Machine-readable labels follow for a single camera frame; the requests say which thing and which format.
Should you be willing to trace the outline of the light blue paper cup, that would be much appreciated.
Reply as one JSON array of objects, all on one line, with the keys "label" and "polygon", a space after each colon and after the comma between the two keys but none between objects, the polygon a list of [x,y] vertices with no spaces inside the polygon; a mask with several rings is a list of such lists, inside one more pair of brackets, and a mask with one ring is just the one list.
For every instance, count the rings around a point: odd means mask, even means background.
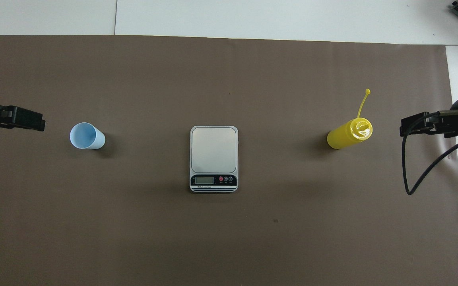
[{"label": "light blue paper cup", "polygon": [[105,145],[106,137],[88,122],[76,124],[70,131],[70,142],[78,149],[100,149]]}]

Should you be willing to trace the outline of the yellow squeeze bottle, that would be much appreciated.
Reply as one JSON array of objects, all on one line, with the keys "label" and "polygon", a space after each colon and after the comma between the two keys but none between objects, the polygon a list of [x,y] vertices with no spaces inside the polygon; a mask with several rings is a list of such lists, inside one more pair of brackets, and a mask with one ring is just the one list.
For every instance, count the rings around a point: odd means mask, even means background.
[{"label": "yellow squeeze bottle", "polygon": [[369,88],[365,89],[364,98],[358,108],[357,116],[338,128],[331,130],[326,137],[326,142],[332,149],[340,150],[368,140],[373,134],[372,123],[361,116],[362,109],[371,94]]}]

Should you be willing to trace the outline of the silver digital kitchen scale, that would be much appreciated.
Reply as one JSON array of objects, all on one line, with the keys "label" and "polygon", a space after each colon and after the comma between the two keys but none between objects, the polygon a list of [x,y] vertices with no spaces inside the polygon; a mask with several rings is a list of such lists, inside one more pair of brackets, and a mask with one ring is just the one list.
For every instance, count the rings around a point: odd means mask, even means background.
[{"label": "silver digital kitchen scale", "polygon": [[191,192],[233,193],[238,187],[238,129],[235,126],[193,126],[189,150]]}]

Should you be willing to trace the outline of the brown table mat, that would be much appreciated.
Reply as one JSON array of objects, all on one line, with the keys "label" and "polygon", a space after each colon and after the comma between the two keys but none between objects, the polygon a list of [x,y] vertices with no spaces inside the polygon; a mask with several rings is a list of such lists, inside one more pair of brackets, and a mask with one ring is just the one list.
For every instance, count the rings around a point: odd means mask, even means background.
[{"label": "brown table mat", "polygon": [[[332,149],[367,88],[372,136]],[[401,171],[444,46],[0,36],[0,104],[46,120],[0,129],[0,286],[458,286],[457,157]],[[193,126],[238,129],[235,192],[191,192]]]}]

